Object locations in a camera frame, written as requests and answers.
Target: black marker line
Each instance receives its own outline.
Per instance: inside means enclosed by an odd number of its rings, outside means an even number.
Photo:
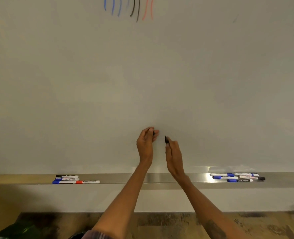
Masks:
[[[139,19],[139,11],[140,11],[140,0],[138,0],[138,15],[137,15],[137,21],[138,22],[138,19]]]
[[[130,17],[132,17],[133,16],[133,12],[135,11],[135,0],[133,0],[133,11],[131,12],[131,15],[130,15]]]

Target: blue marker line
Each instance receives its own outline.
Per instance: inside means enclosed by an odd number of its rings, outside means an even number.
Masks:
[[[112,10],[112,15],[114,15],[114,9],[115,9],[115,0],[113,0],[113,10]]]
[[[118,17],[119,17],[120,14],[121,14],[121,4],[120,4],[120,6],[119,6]]]

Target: whiteboard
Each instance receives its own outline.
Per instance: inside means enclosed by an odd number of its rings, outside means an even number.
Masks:
[[[294,171],[294,0],[127,1],[0,0],[0,174]]]

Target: marker line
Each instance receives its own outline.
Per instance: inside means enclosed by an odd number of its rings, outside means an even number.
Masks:
[[[142,18],[142,20],[144,20],[145,17],[146,17],[146,14],[147,14],[147,8],[148,8],[148,0],[147,0],[147,2],[146,2],[145,14],[144,14],[144,17]]]
[[[119,17],[119,15],[121,14],[121,3],[120,3],[120,6],[119,6],[119,12],[118,12],[118,17]]]
[[[112,15],[114,14],[114,9],[115,9],[115,0],[113,0],[113,10],[112,10]]]
[[[152,15],[152,5],[153,5],[153,3],[154,3],[154,0],[151,0],[150,14],[151,14],[151,19],[152,20],[154,19],[153,15]]]
[[[138,22],[138,19],[139,19],[139,11],[140,11],[140,0],[138,0],[138,15],[137,15],[137,21]]]
[[[135,11],[135,0],[133,0],[133,11],[131,12],[131,15],[130,15],[130,17],[132,17],[133,16],[133,12]]]

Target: floor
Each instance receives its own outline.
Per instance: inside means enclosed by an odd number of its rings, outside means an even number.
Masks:
[[[259,239],[294,239],[294,212],[226,213],[245,233]],[[101,213],[21,213],[46,239],[68,239],[89,230]],[[135,213],[128,239],[209,239],[194,213]]]

